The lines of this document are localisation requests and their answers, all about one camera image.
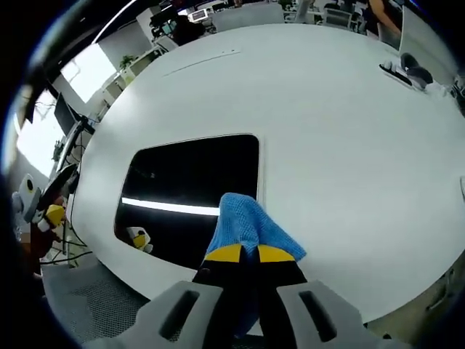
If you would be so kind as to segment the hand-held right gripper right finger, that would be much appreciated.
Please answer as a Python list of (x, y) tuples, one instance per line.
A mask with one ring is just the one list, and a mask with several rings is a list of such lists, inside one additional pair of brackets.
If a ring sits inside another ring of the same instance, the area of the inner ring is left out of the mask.
[(260, 244), (259, 317), (271, 348), (409, 348), (375, 335), (359, 310), (321, 281), (308, 281), (295, 258)]

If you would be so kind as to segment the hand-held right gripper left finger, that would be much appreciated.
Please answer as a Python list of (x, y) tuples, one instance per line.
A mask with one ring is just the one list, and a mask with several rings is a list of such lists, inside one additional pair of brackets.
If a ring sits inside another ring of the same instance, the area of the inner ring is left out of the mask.
[(251, 267), (241, 244), (209, 252), (192, 281), (142, 306), (134, 325), (85, 348), (228, 348), (258, 319)]

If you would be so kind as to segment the person's left hand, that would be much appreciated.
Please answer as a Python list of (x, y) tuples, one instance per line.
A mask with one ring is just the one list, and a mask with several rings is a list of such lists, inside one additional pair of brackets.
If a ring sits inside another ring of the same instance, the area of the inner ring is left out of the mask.
[(36, 224), (31, 225), (31, 254), (40, 260), (52, 248), (54, 242), (61, 242), (61, 238), (52, 230), (42, 231)]

